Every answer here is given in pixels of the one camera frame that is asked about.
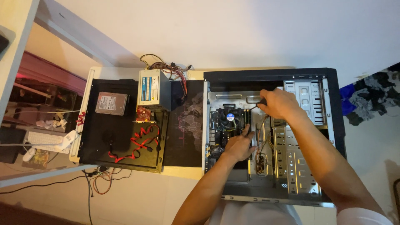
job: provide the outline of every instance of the white floor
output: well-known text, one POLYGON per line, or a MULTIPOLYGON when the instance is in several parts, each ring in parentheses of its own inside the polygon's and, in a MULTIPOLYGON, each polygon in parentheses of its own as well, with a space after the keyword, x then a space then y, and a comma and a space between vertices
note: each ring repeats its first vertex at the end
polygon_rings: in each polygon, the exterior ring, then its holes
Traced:
MULTIPOLYGON (((400 178, 400 108, 388 109, 389 115, 352 126, 344 118, 346 151, 349 163, 361 177, 372 196, 392 221, 397 220, 392 184, 400 178)), ((116 178, 126 176, 122 171, 116 178)), ((31 184, 66 181, 83 175, 75 172, 34 182, 10 186, 0 192, 15 190, 31 184)), ((197 180, 168 177, 133 171, 128 179, 114 181, 105 195, 90 198, 92 220, 95 225, 167 225, 197 180)), ((106 181, 99 181, 106 188, 106 181)), ((16 193, 0 195, 0 201, 88 224, 88 185, 85 178, 48 187, 32 187, 16 193)), ((335 224, 336 210, 319 207, 296 207, 304 224, 335 224)))

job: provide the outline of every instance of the person's right hand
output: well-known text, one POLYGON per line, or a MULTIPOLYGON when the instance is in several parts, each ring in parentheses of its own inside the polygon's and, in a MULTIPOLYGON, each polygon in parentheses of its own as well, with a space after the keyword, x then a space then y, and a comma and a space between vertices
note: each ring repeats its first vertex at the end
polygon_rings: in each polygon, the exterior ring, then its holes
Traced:
POLYGON ((260 96, 267 100, 267 106, 258 104, 257 107, 275 119, 287 120, 290 115, 304 112, 293 93, 278 88, 273 91, 263 89, 260 91, 260 96))

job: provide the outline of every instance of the blue cloth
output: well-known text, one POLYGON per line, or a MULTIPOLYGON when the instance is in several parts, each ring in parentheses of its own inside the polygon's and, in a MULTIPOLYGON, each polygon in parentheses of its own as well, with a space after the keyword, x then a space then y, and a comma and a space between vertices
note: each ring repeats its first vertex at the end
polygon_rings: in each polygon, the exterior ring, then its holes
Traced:
POLYGON ((352 111, 354 111, 354 109, 357 108, 349 101, 349 98, 355 92, 354 85, 349 84, 347 86, 344 86, 341 89, 339 89, 339 92, 340 92, 340 99, 342 100, 342 114, 343 116, 346 116, 347 114, 351 113, 352 111))

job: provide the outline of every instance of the white keyboard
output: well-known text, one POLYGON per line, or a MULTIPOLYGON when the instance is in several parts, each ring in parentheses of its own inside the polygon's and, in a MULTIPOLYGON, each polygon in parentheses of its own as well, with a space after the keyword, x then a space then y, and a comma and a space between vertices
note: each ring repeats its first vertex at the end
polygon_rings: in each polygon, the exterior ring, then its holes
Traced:
MULTIPOLYGON (((62 142, 63 138, 64 137, 62 137, 62 136, 42 134, 42 133, 33 132, 33 131, 29 131, 29 133, 28 133, 28 142, 30 142, 33 145, 34 144, 55 144, 56 145, 56 144, 60 144, 62 142)), ((36 149, 42 149, 42 150, 65 153, 65 154, 68 154, 70 152, 70 148, 66 148, 62 151, 57 151, 55 146, 52 146, 52 145, 34 145, 32 147, 36 148, 36 149)))

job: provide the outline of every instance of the cpu fan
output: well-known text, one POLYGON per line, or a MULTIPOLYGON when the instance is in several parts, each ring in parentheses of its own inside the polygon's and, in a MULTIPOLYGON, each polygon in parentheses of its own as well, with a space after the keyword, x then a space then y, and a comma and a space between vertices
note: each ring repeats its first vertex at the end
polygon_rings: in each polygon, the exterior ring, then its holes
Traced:
POLYGON ((221 124, 218 126, 220 131, 242 130, 243 110, 241 108, 220 108, 218 111, 220 111, 219 120, 221 124))

